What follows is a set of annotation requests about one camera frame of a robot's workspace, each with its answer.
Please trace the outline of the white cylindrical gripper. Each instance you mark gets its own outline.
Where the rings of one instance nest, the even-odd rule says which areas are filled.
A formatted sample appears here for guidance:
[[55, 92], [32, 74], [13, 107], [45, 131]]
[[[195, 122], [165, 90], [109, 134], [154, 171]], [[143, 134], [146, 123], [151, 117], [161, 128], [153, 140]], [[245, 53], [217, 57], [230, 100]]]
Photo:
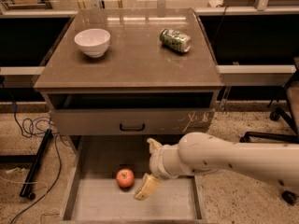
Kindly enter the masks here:
[[149, 169], [152, 175], [143, 175], [142, 184], [134, 195], [138, 201], [148, 199], [162, 185], [161, 180], [175, 179], [187, 174], [187, 166], [182, 163], [178, 154], [178, 145], [162, 145], [153, 138], [148, 138], [147, 142], [150, 153]]

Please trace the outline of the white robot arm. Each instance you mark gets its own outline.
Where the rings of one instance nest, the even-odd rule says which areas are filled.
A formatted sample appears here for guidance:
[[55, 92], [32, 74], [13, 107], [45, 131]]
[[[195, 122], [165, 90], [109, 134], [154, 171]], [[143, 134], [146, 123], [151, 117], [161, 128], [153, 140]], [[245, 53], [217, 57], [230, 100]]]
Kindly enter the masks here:
[[150, 138], [149, 169], [135, 192], [148, 199], [164, 181], [227, 169], [294, 194], [299, 191], [299, 146], [296, 144], [235, 143], [207, 133], [187, 133], [175, 145]]

